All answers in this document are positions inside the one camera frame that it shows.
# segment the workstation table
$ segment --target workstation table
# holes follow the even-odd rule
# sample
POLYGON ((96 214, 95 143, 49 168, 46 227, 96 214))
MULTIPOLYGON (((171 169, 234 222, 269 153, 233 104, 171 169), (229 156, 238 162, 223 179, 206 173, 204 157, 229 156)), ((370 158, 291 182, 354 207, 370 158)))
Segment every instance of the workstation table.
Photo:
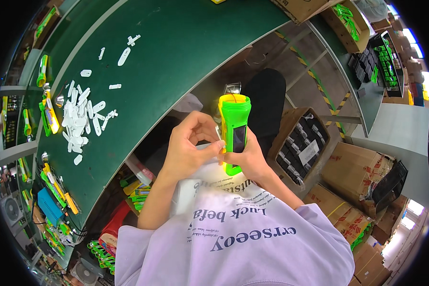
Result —
MULTIPOLYGON (((66 96, 65 85, 75 80, 82 89, 91 89, 88 99, 93 104, 106 102, 104 115, 115 109, 118 113, 108 121, 101 136, 93 130, 88 135, 83 160, 77 166, 73 163, 77 153, 67 152, 67 141, 61 134, 64 128, 46 137, 44 132, 41 134, 42 124, 38 126, 36 158, 40 160, 47 152, 50 165, 63 176, 65 188, 82 210, 82 214, 71 215, 76 225, 85 225, 130 153, 188 91, 242 49, 289 21, 273 3, 263 0, 231 0, 220 5, 209 0, 76 3, 41 51, 52 59, 51 94, 62 90, 66 96), (121 53, 129 47, 127 37, 136 34, 141 38, 130 47, 125 64, 118 66, 121 53), (98 60, 103 47, 103 59, 98 60), (81 77, 84 69, 92 70, 92 75, 81 77), (111 84, 121 84, 122 88, 109 90, 111 84)), ((318 17, 308 25, 326 43, 329 54, 334 54, 332 58, 339 62, 349 90, 356 94, 355 78, 347 67, 349 55, 335 33, 318 17)), ((34 90, 37 73, 38 66, 28 90, 34 90)), ((370 115, 362 101, 356 99, 355 103, 360 113, 356 123, 362 124, 368 134, 378 109, 367 120, 370 115)), ((61 123, 63 109, 55 111, 61 123)))

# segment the white paper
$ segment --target white paper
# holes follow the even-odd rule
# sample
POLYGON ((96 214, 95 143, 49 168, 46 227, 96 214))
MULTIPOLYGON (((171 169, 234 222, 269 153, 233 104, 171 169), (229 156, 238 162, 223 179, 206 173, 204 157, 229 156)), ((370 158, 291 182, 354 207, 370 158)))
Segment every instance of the white paper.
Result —
POLYGON ((302 152, 300 152, 299 159, 301 160, 302 165, 308 163, 308 161, 311 160, 317 152, 319 152, 319 147, 315 139, 302 152))

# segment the blue power supply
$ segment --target blue power supply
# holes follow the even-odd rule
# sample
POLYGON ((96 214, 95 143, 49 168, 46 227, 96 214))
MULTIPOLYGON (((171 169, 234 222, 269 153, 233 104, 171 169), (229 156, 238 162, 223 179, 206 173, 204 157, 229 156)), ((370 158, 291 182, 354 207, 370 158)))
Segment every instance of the blue power supply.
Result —
POLYGON ((46 187, 38 192, 38 206, 46 215, 46 218, 55 226, 60 218, 63 217, 62 211, 57 207, 46 187))

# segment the green flashlight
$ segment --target green flashlight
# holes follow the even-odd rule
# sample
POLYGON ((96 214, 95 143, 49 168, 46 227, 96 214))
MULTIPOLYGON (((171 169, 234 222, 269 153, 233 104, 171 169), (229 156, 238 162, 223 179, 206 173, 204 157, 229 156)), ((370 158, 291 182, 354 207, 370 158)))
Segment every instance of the green flashlight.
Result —
MULTIPOLYGON (((241 153, 246 146, 246 126, 248 123, 251 102, 249 97, 241 94, 225 94, 218 103, 221 114, 222 138, 225 152, 241 153)), ((224 163, 224 171, 229 176, 241 172, 238 165, 224 163)))

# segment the person's left hand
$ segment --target person's left hand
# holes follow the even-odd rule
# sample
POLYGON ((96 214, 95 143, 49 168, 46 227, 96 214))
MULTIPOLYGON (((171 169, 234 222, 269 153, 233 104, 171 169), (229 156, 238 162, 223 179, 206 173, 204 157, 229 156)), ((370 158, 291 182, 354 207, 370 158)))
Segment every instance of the person's left hand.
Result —
POLYGON ((194 174, 207 160, 218 155, 225 146, 218 140, 216 122, 211 116, 192 111, 177 127, 173 128, 167 156, 159 175, 177 182, 194 174), (206 140, 212 144, 197 150, 195 145, 206 140))

